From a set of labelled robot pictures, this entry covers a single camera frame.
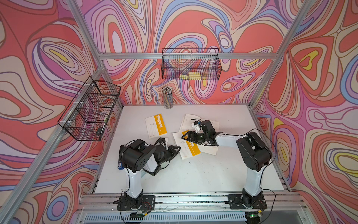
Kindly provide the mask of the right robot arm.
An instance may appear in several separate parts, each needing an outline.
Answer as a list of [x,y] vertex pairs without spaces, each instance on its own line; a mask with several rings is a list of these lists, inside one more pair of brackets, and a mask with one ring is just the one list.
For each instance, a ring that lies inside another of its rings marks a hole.
[[270,165],[272,152],[261,137],[254,130],[245,134],[217,132],[209,120],[195,120],[193,125],[195,131],[185,132],[181,137],[183,140],[206,147],[237,149],[247,166],[247,178],[242,194],[230,204],[238,204],[247,209],[265,207],[261,182],[265,168]]

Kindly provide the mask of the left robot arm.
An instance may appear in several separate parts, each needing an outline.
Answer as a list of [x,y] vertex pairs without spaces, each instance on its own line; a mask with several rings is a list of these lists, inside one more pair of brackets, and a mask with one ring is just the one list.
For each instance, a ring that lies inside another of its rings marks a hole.
[[170,163],[180,152],[181,147],[167,145],[165,138],[159,138],[154,144],[135,139],[119,150],[119,161],[127,170],[129,187],[125,195],[138,199],[143,194],[141,186],[142,171],[155,176],[163,169],[162,164]]

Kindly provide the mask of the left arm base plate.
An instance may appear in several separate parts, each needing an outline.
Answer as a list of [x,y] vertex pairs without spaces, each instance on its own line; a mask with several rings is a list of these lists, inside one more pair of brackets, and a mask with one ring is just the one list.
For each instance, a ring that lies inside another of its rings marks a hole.
[[144,195],[132,198],[121,196],[117,202],[118,211],[152,211],[155,209],[155,195]]

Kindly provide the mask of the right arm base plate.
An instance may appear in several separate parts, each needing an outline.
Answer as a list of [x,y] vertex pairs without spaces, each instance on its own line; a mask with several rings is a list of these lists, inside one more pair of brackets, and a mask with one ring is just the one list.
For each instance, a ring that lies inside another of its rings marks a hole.
[[226,202],[232,210],[266,210],[268,208],[264,195],[261,192],[259,195],[252,197],[251,195],[233,194],[228,195]]

